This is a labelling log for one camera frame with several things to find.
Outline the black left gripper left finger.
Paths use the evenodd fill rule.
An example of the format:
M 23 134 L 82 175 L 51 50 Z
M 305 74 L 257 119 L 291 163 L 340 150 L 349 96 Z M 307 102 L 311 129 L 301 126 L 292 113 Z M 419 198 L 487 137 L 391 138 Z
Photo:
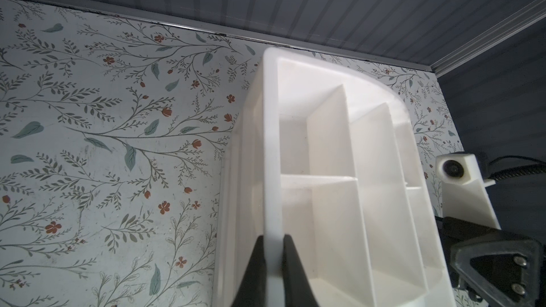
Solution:
M 264 237 L 254 245 L 232 307 L 264 307 L 266 300 L 267 265 L 264 257 Z

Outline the white desk drawer organizer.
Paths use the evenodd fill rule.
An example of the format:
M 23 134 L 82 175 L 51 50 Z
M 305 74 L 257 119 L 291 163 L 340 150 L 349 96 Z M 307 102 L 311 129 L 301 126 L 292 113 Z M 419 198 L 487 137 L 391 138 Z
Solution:
M 221 176 L 214 306 L 260 235 L 265 306 L 285 306 L 285 235 L 320 306 L 454 305 L 410 114 L 376 79 L 268 48 Z

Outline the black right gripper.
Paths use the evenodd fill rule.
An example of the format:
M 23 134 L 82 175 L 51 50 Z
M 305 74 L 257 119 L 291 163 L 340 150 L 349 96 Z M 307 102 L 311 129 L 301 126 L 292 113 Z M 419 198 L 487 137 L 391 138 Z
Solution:
M 489 306 L 545 305 L 545 246 L 530 237 L 436 216 L 449 278 Z

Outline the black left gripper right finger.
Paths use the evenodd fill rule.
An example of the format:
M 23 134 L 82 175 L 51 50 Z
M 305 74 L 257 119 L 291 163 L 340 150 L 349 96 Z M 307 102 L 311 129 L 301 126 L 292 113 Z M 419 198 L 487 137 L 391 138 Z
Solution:
M 319 307 L 291 235 L 283 240 L 282 277 L 286 307 Z

